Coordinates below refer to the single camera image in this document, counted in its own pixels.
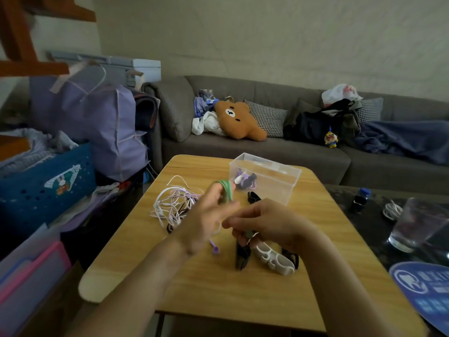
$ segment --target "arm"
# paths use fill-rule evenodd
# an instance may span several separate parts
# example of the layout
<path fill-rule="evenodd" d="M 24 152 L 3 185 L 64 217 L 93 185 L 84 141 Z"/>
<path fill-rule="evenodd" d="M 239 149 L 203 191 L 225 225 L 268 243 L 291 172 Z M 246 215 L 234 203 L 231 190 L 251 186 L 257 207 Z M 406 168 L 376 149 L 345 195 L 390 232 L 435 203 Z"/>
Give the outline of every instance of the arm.
<path fill-rule="evenodd" d="M 173 276 L 212 236 L 216 222 L 238 203 L 218 205 L 222 191 L 212 184 L 182 224 L 158 243 L 98 308 L 67 337 L 143 336 Z"/>
<path fill-rule="evenodd" d="M 265 199 L 234 213 L 223 227 L 233 228 L 242 246 L 248 242 L 242 232 L 257 231 L 250 246 L 270 240 L 300 255 L 330 337 L 397 336 L 331 240 L 306 218 Z"/>

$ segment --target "wooden tabletop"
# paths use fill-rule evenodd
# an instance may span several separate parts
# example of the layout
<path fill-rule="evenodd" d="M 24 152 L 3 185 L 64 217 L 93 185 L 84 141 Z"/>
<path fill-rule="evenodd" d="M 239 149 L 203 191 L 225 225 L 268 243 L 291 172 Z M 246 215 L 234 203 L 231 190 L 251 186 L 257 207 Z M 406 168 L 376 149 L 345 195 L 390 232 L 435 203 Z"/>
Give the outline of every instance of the wooden tabletop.
<path fill-rule="evenodd" d="M 182 176 L 189 187 L 205 190 L 213 181 L 228 178 L 230 161 L 190 155 L 173 157 L 84 274 L 79 286 L 81 297 L 101 302 L 167 235 L 149 212 L 174 175 Z M 301 169 L 288 207 L 328 234 L 393 325 L 405 336 L 425 336 L 423 321 L 324 186 L 311 170 Z M 184 186 L 179 178 L 172 184 Z M 236 192 L 234 197 L 247 205 L 245 192 Z M 251 257 L 246 268 L 237 271 L 231 231 L 221 230 L 213 240 L 220 247 L 220 255 L 212 255 L 208 245 L 190 259 L 174 277 L 158 311 L 325 331 L 301 263 L 299 271 L 282 276 Z M 271 246 L 280 251 L 279 246 Z"/>

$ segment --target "sofa backrest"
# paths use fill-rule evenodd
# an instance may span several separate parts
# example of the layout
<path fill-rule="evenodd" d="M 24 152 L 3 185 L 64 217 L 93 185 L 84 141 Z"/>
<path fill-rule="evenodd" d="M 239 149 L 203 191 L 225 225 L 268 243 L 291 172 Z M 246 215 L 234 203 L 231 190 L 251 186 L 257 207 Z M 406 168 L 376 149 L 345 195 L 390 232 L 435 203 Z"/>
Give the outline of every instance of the sofa backrest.
<path fill-rule="evenodd" d="M 222 77 L 189 75 L 186 79 L 195 93 L 203 88 L 212 89 L 219 99 L 233 96 L 235 101 L 244 101 L 246 98 L 255 103 L 286 110 L 296 107 L 298 98 L 314 106 L 321 106 L 321 94 L 324 91 Z M 374 92 L 358 93 L 366 99 L 384 97 L 382 120 L 449 120 L 449 103 L 443 101 Z"/>

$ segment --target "small bottle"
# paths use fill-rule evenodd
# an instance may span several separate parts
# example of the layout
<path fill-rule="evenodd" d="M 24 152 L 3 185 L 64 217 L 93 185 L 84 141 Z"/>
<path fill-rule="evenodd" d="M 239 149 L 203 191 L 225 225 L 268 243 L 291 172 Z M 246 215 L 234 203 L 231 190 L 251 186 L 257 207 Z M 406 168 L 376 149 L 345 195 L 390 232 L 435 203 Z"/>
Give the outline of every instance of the small bottle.
<path fill-rule="evenodd" d="M 351 204 L 351 212 L 360 213 L 366 205 L 371 191 L 368 188 L 360 188 Z"/>

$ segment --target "beige wall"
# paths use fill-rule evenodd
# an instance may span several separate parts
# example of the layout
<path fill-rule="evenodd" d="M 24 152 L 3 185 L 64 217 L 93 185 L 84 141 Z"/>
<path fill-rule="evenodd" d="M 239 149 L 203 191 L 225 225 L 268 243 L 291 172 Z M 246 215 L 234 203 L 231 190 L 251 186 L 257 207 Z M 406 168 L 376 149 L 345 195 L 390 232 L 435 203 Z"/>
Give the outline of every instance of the beige wall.
<path fill-rule="evenodd" d="M 94 0 L 103 53 L 449 101 L 449 0 Z"/>
<path fill-rule="evenodd" d="M 75 0 L 76 4 L 93 9 L 92 0 Z M 42 61 L 47 60 L 46 50 L 57 49 L 84 53 L 101 52 L 97 24 L 47 16 L 27 16 L 31 38 Z M 6 59 L 0 44 L 0 59 Z M 26 106 L 28 101 L 27 78 L 0 78 L 0 108 L 2 114 Z"/>

